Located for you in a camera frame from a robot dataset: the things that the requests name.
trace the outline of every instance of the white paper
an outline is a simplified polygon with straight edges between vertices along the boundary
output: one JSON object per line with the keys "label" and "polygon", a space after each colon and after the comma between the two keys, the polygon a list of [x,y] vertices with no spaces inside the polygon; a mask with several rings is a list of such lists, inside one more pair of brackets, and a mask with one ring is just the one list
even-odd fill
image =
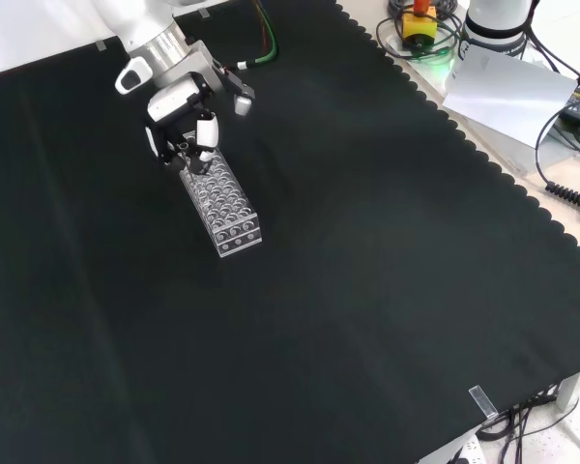
{"label": "white paper", "polygon": [[575,88],[569,77],[471,46],[448,82],[443,106],[535,147],[543,125],[566,105]]}

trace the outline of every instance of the green cable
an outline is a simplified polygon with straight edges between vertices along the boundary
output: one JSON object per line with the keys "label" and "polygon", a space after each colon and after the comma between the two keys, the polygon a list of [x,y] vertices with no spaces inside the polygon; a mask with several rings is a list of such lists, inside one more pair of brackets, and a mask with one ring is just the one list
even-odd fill
{"label": "green cable", "polygon": [[267,26],[267,30],[269,31],[269,37],[271,38],[271,51],[269,51],[269,53],[266,56],[255,59],[255,63],[259,65],[261,63],[267,63],[267,62],[275,59],[275,57],[277,56],[277,40],[276,40],[275,34],[273,33],[273,28],[271,27],[271,23],[269,22],[269,16],[266,14],[266,12],[259,5],[258,5],[258,12],[260,12],[260,14],[262,15],[262,17],[264,19],[264,24]]}

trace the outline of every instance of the white cylinder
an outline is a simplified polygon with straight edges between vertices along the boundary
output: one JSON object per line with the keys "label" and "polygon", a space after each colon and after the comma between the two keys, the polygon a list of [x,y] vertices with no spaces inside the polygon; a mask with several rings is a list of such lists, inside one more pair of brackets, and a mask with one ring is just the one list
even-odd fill
{"label": "white cylinder", "polygon": [[154,39],[174,20],[172,7],[163,0],[93,0],[93,5],[127,53]]}
{"label": "white cylinder", "polygon": [[532,0],[471,0],[468,16],[479,26],[499,31],[521,26]]}

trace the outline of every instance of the cable connector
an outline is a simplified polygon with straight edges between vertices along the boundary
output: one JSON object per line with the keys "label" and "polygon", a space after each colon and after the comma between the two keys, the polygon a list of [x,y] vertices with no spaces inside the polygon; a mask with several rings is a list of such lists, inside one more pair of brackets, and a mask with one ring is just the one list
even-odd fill
{"label": "cable connector", "polygon": [[556,196],[562,198],[563,200],[567,200],[569,203],[573,203],[574,205],[577,205],[580,207],[580,193],[579,192],[574,191],[570,188],[565,188],[563,186],[555,184],[554,182],[548,182],[548,184],[545,186],[545,189],[546,189],[546,191],[549,191],[553,195],[556,195]]}

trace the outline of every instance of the black fabric tablecloth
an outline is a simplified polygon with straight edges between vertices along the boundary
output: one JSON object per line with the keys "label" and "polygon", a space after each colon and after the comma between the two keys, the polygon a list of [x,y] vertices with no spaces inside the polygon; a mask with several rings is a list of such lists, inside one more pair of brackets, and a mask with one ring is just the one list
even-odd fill
{"label": "black fabric tablecloth", "polygon": [[[580,248],[328,0],[212,108],[264,243],[218,259],[117,40],[0,74],[0,463],[412,463],[580,370]],[[250,2],[181,24],[260,52]]]}

